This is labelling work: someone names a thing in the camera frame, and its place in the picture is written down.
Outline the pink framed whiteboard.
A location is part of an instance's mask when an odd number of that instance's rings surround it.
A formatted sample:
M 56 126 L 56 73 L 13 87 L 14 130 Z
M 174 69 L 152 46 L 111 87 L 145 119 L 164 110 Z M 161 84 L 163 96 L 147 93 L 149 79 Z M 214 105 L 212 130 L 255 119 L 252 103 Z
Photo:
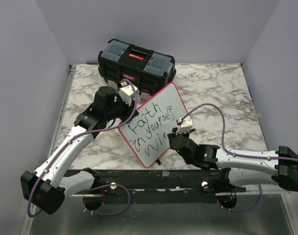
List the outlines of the pink framed whiteboard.
M 119 128 L 134 154 L 149 168 L 169 149 L 167 134 L 187 109 L 175 83 L 171 82 L 137 108 L 138 115 Z

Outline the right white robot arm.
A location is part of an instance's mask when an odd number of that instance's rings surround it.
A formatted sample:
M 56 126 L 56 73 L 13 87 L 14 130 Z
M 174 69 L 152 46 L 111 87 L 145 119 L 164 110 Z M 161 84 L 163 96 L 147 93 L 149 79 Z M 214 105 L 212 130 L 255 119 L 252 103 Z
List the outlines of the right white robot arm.
M 210 144 L 196 144 L 189 133 L 178 134 L 176 128 L 167 134 L 169 146 L 188 165 L 202 170 L 230 169 L 219 177 L 217 186 L 227 192 L 251 184 L 278 185 L 298 192 L 298 155 L 286 146 L 277 151 L 252 152 L 226 149 Z

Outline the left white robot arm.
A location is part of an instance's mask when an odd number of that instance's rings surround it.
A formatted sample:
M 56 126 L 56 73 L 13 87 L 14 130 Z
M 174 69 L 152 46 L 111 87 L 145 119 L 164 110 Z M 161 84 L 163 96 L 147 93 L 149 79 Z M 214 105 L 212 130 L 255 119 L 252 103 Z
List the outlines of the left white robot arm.
M 79 114 L 68 136 L 53 154 L 34 172 L 25 171 L 21 176 L 23 196 L 28 201 L 27 215 L 35 205 L 40 212 L 55 213 L 63 201 L 81 191 L 96 193 L 110 187 L 120 187 L 118 183 L 104 183 L 97 172 L 90 168 L 66 177 L 65 173 L 77 156 L 101 132 L 111 131 L 127 124 L 138 115 L 136 111 L 138 88 L 127 80 L 122 81 L 119 91 L 102 86 L 94 96 L 94 102 Z

